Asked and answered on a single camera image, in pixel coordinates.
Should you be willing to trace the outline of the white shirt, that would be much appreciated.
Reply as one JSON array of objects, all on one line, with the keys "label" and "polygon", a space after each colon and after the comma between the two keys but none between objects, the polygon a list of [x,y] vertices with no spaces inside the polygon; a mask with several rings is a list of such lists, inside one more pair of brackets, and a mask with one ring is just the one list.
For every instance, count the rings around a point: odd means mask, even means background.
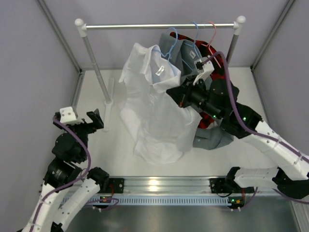
[{"label": "white shirt", "polygon": [[119,81],[126,87],[120,118],[135,141],[135,156],[166,165],[192,149],[201,116],[191,106],[180,108],[166,93],[180,86],[181,71],[162,58],[158,45],[135,43]]}]

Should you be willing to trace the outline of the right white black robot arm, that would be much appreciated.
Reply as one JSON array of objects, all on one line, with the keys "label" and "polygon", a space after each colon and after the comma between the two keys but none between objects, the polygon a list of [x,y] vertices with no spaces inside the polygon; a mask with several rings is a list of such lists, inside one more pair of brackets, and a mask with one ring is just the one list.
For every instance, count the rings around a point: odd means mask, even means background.
[{"label": "right white black robot arm", "polygon": [[282,139],[252,108],[237,102],[239,89],[217,79],[206,89],[204,82],[186,80],[166,93],[180,108],[195,106],[220,121],[220,128],[268,156],[276,167],[232,167],[225,177],[230,192],[240,188],[272,188],[301,200],[309,195],[309,159]]}]

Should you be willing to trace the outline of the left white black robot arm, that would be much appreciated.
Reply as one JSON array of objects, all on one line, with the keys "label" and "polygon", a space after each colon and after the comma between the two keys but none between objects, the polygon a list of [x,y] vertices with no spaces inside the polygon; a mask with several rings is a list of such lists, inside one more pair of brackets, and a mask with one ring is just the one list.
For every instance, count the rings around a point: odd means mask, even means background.
[{"label": "left white black robot arm", "polygon": [[104,128],[99,110],[86,113],[87,123],[74,107],[61,108],[53,124],[64,132],[57,137],[43,178],[40,198],[23,232],[64,232],[79,211],[96,193],[109,188],[109,174],[91,168],[88,136]]}]

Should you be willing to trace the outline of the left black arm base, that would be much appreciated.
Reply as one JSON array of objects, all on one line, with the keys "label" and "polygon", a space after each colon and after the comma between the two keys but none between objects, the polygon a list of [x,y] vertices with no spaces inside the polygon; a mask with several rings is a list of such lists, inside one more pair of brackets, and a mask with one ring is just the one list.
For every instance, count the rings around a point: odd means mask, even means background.
[{"label": "left black arm base", "polygon": [[124,178],[109,178],[105,193],[108,194],[122,194],[124,192],[125,179]]}]

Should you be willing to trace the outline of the light blue hanger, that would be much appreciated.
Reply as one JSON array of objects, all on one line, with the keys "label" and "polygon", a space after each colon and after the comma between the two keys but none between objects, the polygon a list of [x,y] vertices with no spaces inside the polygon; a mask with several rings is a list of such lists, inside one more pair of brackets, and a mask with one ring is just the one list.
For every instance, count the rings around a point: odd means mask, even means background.
[{"label": "light blue hanger", "polygon": [[167,32],[161,34],[158,48],[154,48],[153,51],[158,52],[169,64],[175,65],[177,51],[174,52],[174,49],[178,49],[179,47],[178,32],[174,27],[171,27],[167,29]]}]

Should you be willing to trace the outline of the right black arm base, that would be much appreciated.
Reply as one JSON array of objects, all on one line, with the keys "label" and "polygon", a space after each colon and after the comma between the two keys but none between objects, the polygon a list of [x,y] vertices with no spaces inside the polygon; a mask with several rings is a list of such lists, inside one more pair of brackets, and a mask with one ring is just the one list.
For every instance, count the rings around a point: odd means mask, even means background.
[{"label": "right black arm base", "polygon": [[246,195],[255,192],[255,188],[241,188],[237,184],[229,184],[225,178],[211,178],[210,180],[211,193],[218,195],[221,198],[228,198],[231,204],[228,208],[231,211],[240,210],[246,204]]}]

